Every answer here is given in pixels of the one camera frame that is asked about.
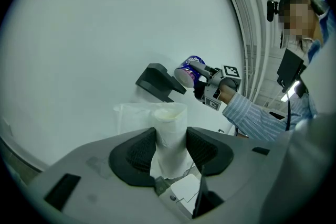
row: person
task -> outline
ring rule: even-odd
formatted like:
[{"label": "person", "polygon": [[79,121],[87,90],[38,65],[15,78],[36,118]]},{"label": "person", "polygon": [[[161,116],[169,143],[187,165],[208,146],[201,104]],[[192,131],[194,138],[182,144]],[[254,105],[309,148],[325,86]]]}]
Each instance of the person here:
[{"label": "person", "polygon": [[[309,62],[327,42],[336,26],[332,10],[329,7],[324,10],[318,0],[280,0],[278,16],[285,34],[296,36],[302,50],[304,40],[312,41],[307,52]],[[223,115],[249,138],[274,141],[285,131],[287,117],[278,120],[227,85],[222,85],[220,90],[218,99],[227,104]],[[309,94],[304,93],[291,104],[289,130],[301,120],[311,119],[316,114],[313,101]]]}]

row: white wall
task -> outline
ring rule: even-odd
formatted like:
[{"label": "white wall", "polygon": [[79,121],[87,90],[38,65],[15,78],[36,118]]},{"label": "white wall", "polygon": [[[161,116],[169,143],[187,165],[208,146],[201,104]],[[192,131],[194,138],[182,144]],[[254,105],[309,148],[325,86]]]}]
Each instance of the white wall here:
[{"label": "white wall", "polygon": [[[115,104],[159,102],[135,85],[149,63],[173,74],[198,55],[243,74],[230,0],[15,0],[1,30],[1,117],[47,164],[113,136]],[[188,105],[190,126],[229,131],[191,89],[170,97]]]}]

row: blue striped shirt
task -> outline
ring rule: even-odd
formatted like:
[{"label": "blue striped shirt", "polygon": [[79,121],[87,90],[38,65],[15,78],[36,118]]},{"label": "blue striped shirt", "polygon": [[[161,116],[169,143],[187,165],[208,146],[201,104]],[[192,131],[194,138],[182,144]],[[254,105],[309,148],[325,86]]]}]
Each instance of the blue striped shirt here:
[{"label": "blue striped shirt", "polygon": [[[323,42],[326,43],[331,32],[335,30],[336,20],[331,9],[319,16]],[[321,49],[321,42],[315,40],[308,51],[309,62]],[[291,104],[290,130],[305,119],[311,119],[317,114],[313,101],[308,94],[304,94]],[[253,104],[246,97],[235,93],[229,104],[223,111],[223,115],[230,123],[237,126],[250,138],[258,140],[274,141],[276,137],[285,131],[287,117],[278,120],[259,106]]]}]

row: plastic bag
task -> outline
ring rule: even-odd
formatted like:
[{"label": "plastic bag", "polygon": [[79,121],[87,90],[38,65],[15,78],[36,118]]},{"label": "plastic bag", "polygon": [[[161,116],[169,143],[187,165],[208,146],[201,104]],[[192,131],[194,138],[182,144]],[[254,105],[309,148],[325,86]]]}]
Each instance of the plastic bag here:
[{"label": "plastic bag", "polygon": [[187,106],[180,103],[135,103],[114,107],[117,134],[144,128],[156,129],[156,152],[150,175],[177,178],[193,160],[186,149]]}]

